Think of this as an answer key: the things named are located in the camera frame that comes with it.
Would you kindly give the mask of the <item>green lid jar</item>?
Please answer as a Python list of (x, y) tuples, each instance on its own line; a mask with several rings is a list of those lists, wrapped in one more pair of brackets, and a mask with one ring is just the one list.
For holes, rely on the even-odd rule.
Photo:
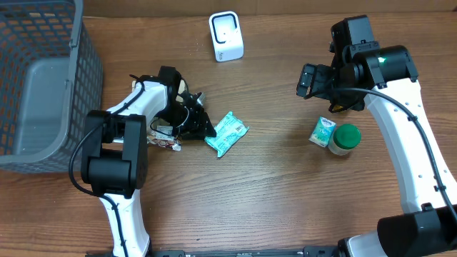
[(331, 136), (328, 149), (339, 156), (350, 153), (361, 142), (361, 132), (352, 124), (339, 126)]

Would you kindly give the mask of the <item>teal tissue pack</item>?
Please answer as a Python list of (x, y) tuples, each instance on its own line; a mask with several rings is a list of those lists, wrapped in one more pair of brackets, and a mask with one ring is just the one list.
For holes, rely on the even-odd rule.
[(309, 141), (317, 144), (321, 147), (327, 147), (330, 137), (336, 128), (336, 123), (332, 120), (324, 118), (322, 116), (319, 117), (316, 126), (309, 137)]

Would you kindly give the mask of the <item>teal snack packet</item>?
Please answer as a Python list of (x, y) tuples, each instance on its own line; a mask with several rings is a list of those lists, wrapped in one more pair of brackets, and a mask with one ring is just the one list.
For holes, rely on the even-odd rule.
[(243, 121), (230, 111), (214, 129), (216, 137), (207, 136), (205, 142), (217, 152), (218, 158), (222, 158), (240, 138), (246, 135), (250, 127), (245, 126)]

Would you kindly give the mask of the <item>brown snack bag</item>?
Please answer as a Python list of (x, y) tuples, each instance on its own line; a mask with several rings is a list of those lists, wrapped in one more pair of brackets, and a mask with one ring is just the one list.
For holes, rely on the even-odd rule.
[(140, 115), (146, 119), (146, 140), (149, 144), (181, 150), (181, 139), (172, 135), (174, 120), (173, 110), (178, 94), (189, 92), (184, 79), (165, 82), (155, 76), (135, 77), (131, 84), (131, 100), (133, 103), (125, 114)]

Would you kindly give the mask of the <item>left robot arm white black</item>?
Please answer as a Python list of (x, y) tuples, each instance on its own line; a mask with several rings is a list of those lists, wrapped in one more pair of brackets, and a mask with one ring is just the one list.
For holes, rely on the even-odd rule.
[(191, 93), (176, 68), (162, 66), (156, 76), (132, 79), (133, 90), (121, 103), (88, 112), (84, 137), (74, 150), (81, 154), (81, 178), (90, 189), (74, 186), (102, 202), (114, 240), (110, 256), (152, 254), (141, 188), (149, 167), (149, 134), (159, 132), (157, 123), (168, 127), (172, 139), (216, 136), (204, 109), (204, 93)]

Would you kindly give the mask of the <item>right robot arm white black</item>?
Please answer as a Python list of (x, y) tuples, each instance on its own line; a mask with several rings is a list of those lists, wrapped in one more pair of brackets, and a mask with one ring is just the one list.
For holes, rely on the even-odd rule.
[(404, 46), (383, 48), (367, 16), (331, 27), (330, 65), (306, 64), (296, 93), (330, 102), (333, 113), (368, 109), (392, 160), (402, 214), (342, 239), (335, 256), (427, 256), (456, 248), (456, 180), (424, 111), (418, 71)]

